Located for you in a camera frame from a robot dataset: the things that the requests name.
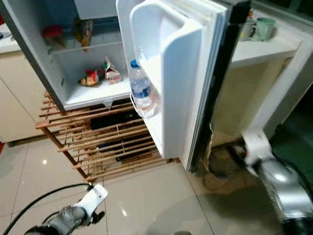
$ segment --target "wooden wine rack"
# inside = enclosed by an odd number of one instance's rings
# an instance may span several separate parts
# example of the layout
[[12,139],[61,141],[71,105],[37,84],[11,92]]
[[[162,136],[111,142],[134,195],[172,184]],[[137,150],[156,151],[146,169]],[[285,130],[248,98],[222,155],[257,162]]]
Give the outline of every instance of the wooden wine rack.
[[141,118],[91,129],[90,120],[132,111],[125,101],[111,107],[93,106],[66,112],[58,110],[45,93],[36,129],[41,129],[72,163],[85,181],[93,182],[165,164]]

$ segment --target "mug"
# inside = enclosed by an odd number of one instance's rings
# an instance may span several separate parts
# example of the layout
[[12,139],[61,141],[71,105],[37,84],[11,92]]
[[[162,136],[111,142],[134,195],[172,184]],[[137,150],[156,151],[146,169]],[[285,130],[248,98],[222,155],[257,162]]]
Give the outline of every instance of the mug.
[[256,21],[255,33],[251,38],[252,41],[267,41],[274,29],[275,20],[270,18],[258,18]]
[[247,41],[249,39],[251,39],[251,34],[253,31],[253,26],[255,24],[255,20],[248,18],[247,21],[245,22],[241,33],[240,33],[240,37],[239,37],[239,41]]

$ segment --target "bottle cap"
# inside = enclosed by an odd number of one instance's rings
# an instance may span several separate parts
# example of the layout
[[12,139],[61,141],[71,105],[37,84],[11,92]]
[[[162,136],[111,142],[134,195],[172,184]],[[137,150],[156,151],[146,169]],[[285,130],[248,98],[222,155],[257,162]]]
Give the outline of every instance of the bottle cap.
[[132,61],[131,61],[131,67],[132,67],[132,68],[139,68],[139,65],[137,64],[137,61],[136,61],[136,60],[132,60]]

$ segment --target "white tile floor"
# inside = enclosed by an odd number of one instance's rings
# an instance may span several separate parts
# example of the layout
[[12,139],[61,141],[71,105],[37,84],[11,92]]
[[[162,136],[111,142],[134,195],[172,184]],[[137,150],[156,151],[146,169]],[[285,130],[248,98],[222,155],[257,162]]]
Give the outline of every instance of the white tile floor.
[[[106,217],[76,230],[82,235],[275,235],[280,225],[262,188],[228,196],[208,194],[203,177],[172,163],[104,183],[109,195],[99,208]],[[0,155],[0,234],[17,213],[41,194],[81,182],[81,176],[49,140],[15,147]],[[74,204],[83,189],[70,189],[30,209],[11,231],[20,235],[50,213]]]

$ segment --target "refrigerator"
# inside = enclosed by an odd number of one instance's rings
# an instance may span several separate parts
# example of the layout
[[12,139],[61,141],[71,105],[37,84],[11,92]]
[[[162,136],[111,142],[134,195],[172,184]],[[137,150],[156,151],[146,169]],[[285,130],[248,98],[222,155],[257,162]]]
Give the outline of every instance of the refrigerator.
[[[159,96],[144,122],[161,156],[195,171],[211,140],[210,122],[249,0],[1,0],[26,58],[61,111],[130,97],[136,59]],[[90,45],[73,37],[73,20],[93,20]],[[51,49],[42,30],[62,26],[66,47]],[[108,56],[122,81],[83,87],[85,70]]]

